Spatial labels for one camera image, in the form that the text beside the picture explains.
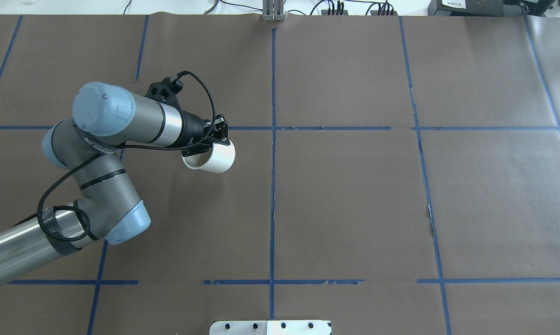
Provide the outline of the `white mug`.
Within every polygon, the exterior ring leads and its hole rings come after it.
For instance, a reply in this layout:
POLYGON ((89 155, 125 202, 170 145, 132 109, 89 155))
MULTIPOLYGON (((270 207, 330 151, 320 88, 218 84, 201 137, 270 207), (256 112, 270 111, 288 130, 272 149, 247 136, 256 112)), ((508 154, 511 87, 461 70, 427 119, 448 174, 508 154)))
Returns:
POLYGON ((184 165, 193 170, 203 170, 211 173, 224 173, 233 165, 236 158, 236 148, 232 140, 229 143, 214 143, 205 153, 182 157, 184 165))

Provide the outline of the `orange black connector strip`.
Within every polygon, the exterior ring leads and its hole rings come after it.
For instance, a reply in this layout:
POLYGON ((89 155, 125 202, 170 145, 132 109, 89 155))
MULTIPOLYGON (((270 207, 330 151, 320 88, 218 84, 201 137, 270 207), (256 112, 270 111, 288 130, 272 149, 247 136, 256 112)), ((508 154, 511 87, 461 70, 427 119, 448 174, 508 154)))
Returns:
POLYGON ((326 0, 322 15, 397 16, 389 0, 326 0))

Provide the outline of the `black box device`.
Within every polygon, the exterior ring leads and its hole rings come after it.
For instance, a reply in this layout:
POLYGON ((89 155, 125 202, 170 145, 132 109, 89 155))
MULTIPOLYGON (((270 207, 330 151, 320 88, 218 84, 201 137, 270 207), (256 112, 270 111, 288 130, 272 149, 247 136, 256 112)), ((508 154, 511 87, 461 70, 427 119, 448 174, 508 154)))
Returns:
POLYGON ((524 10, 505 0, 431 0, 427 16, 518 17, 524 10))

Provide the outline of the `aluminium frame post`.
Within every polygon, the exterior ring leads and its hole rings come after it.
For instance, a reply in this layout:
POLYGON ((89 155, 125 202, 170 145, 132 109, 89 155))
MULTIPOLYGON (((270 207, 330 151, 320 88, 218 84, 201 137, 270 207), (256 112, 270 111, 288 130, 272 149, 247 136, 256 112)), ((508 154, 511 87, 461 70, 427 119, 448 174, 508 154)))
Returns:
POLYGON ((286 11, 284 8, 284 0, 263 0, 262 1, 262 19, 265 22, 284 21, 286 11))

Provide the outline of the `white pedestal column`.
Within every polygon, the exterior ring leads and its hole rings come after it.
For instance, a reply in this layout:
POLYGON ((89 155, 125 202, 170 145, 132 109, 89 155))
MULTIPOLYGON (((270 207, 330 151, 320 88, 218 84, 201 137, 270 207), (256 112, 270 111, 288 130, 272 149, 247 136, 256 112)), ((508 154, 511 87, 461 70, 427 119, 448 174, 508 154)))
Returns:
POLYGON ((331 335, 331 321, 326 320, 241 320, 218 321, 209 328, 210 335, 331 335))

